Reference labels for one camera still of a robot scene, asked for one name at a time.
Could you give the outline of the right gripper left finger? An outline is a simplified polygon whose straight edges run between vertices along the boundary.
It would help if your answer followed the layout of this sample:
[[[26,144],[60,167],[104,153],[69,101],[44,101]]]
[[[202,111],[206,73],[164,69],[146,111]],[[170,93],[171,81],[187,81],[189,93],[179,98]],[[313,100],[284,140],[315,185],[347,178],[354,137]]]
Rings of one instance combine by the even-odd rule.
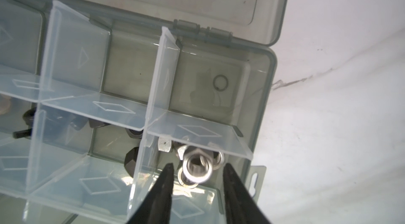
[[[172,195],[174,187],[174,165],[166,164],[152,189],[147,193],[137,211],[127,221],[128,224],[168,224],[170,223]]]

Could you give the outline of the grey plastic organizer box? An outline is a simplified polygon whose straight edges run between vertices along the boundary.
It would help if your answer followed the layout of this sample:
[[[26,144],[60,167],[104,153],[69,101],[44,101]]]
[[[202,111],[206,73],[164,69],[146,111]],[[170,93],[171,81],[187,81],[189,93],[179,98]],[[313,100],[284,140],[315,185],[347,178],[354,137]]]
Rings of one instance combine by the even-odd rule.
[[[166,164],[171,224],[226,222],[230,163],[258,199],[252,166],[287,0],[1,0],[1,223],[126,224]],[[36,107],[30,138],[23,114]],[[109,123],[74,130],[86,117]],[[132,139],[126,128],[143,130]],[[159,137],[173,143],[158,150]],[[179,147],[222,152],[195,188]],[[126,154],[139,147],[134,177]]]

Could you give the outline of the brass wing nut in box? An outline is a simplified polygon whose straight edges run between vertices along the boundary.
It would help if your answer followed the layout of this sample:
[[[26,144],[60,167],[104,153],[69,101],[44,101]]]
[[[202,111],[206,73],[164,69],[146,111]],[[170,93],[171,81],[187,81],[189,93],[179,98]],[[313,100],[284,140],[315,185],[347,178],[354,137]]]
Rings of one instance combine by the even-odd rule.
[[[11,109],[11,97],[1,94],[0,98],[0,115],[4,115]]]

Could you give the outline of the silver cap nut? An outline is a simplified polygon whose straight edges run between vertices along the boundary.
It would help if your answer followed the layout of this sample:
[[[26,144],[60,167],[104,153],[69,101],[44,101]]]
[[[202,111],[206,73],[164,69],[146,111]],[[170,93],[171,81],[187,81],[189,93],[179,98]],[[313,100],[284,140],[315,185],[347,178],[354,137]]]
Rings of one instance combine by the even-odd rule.
[[[212,151],[188,147],[184,153],[182,169],[187,180],[194,184],[207,182],[213,174]]]
[[[177,150],[177,155],[180,159],[180,165],[179,165],[179,170],[178,170],[178,181],[182,186],[184,186],[186,188],[195,188],[200,184],[194,184],[194,183],[190,182],[189,180],[187,180],[184,175],[183,169],[182,169],[184,153],[188,147],[193,147],[193,146],[184,145],[184,146],[179,147]],[[214,154],[214,162],[213,162],[213,173],[214,173],[214,171],[218,170],[219,168],[221,168],[223,166],[223,164],[225,162],[225,157],[222,152],[216,152],[216,151],[212,151],[212,152]]]
[[[159,137],[158,150],[165,153],[170,153],[173,150],[173,143],[169,138]]]

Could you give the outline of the black hex nut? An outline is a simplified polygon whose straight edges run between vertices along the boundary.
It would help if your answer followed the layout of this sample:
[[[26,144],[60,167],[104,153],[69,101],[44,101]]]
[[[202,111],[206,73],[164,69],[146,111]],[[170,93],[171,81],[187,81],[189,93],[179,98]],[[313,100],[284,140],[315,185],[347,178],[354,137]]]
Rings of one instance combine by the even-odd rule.
[[[126,128],[126,132],[127,132],[128,136],[132,139],[142,139],[143,130],[137,131],[137,130],[132,130],[132,129]]]
[[[132,148],[125,156],[124,168],[130,177],[134,177],[139,147]]]

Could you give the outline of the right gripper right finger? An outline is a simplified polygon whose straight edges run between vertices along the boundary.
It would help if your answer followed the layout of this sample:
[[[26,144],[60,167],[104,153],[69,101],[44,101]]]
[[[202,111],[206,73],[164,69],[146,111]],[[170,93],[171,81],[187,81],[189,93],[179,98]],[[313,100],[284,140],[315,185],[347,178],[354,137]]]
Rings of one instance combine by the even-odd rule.
[[[271,224],[230,163],[224,166],[223,182],[227,224]]]

